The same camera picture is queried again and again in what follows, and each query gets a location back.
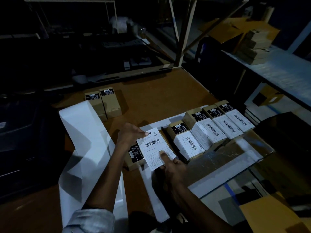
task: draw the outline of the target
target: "wooden tabletop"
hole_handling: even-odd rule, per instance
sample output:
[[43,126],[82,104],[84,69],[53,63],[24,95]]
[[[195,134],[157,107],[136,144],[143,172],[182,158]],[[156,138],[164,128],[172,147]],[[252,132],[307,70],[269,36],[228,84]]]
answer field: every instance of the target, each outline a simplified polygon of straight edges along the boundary
[[[122,109],[122,116],[104,122],[114,142],[117,141],[119,128],[125,122],[141,127],[189,109],[217,102],[216,98],[182,68],[173,69],[169,73],[112,83],[108,86],[113,87]],[[67,94],[63,101],[54,106],[63,108],[74,105],[83,101],[85,92],[100,88],[103,86]],[[68,137],[65,139],[65,149],[74,150]],[[123,169],[123,178],[128,213],[142,211],[154,216],[139,170]],[[29,229],[32,232],[33,229],[40,232],[59,232],[61,216],[58,186],[0,205],[0,217],[2,218],[0,228],[6,229],[5,232],[16,232],[20,229]],[[15,218],[18,224],[9,221]]]

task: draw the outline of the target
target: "rolled-up sleeve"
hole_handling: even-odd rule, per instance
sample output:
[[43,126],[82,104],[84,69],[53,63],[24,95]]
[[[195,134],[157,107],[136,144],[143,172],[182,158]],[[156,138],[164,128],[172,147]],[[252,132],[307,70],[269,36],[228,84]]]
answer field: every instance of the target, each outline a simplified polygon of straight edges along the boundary
[[82,209],[73,213],[62,233],[112,233],[115,216],[106,209]]

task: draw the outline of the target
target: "hand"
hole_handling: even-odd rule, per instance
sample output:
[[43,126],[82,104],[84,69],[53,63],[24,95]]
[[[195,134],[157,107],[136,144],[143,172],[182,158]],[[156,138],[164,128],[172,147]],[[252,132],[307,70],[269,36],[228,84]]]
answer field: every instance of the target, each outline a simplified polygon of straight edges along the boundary
[[169,188],[175,188],[184,184],[184,174],[186,165],[179,159],[170,160],[166,153],[160,151],[160,157],[164,161],[164,165],[160,168],[165,171],[165,181]]
[[118,133],[117,145],[125,147],[127,150],[134,145],[138,138],[143,138],[148,132],[142,131],[131,123],[125,123]]

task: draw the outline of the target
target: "black label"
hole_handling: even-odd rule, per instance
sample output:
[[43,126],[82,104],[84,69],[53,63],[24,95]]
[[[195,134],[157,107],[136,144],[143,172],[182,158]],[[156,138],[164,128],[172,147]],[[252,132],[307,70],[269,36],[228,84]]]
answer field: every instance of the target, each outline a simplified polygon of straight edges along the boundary
[[207,116],[201,111],[201,112],[197,112],[195,114],[192,114],[192,117],[194,117],[194,119],[198,122],[201,121],[203,119],[207,119]]
[[234,108],[230,105],[230,103],[226,103],[220,106],[220,109],[222,109],[225,113],[234,110]]
[[101,96],[107,96],[107,95],[111,95],[114,93],[114,90],[111,88],[111,89],[106,89],[106,90],[102,90],[100,91],[101,93]]
[[131,156],[131,159],[132,159],[133,163],[135,163],[135,162],[137,162],[137,161],[139,161],[139,160],[144,158],[142,156],[142,152],[140,151],[140,148],[139,148],[139,146],[137,144],[133,145],[128,152],[130,153],[130,156]]
[[188,130],[184,123],[173,126],[172,129],[176,135]]
[[99,93],[87,95],[85,96],[85,99],[88,101],[99,99]]
[[208,110],[207,113],[209,113],[212,118],[222,115],[222,112],[218,108]]

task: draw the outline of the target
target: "barcode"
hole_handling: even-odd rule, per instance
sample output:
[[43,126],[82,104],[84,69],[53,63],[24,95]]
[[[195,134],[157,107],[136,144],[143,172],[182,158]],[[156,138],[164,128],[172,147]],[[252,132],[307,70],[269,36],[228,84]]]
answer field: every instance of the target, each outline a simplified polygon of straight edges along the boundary
[[223,120],[222,122],[223,122],[232,132],[235,132],[235,130],[230,126],[229,123],[227,123],[226,120]]
[[193,144],[192,140],[190,139],[190,137],[186,137],[187,141],[189,142],[189,144],[191,145],[193,150],[196,150],[196,146]]
[[154,145],[154,144],[156,144],[156,143],[158,143],[158,142],[160,142],[159,139],[154,140],[154,141],[150,141],[150,142],[146,143],[145,145],[146,145],[146,147],[149,147],[150,145]]
[[133,152],[130,151],[129,153],[130,153],[131,158],[134,158]]
[[239,116],[237,116],[236,114],[234,115],[234,117],[236,117],[244,126],[247,125],[246,122],[244,122]]
[[212,130],[212,132],[213,132],[216,136],[219,136],[218,132],[216,132],[216,130],[212,127],[212,125],[210,125],[210,124],[208,123],[207,126]]

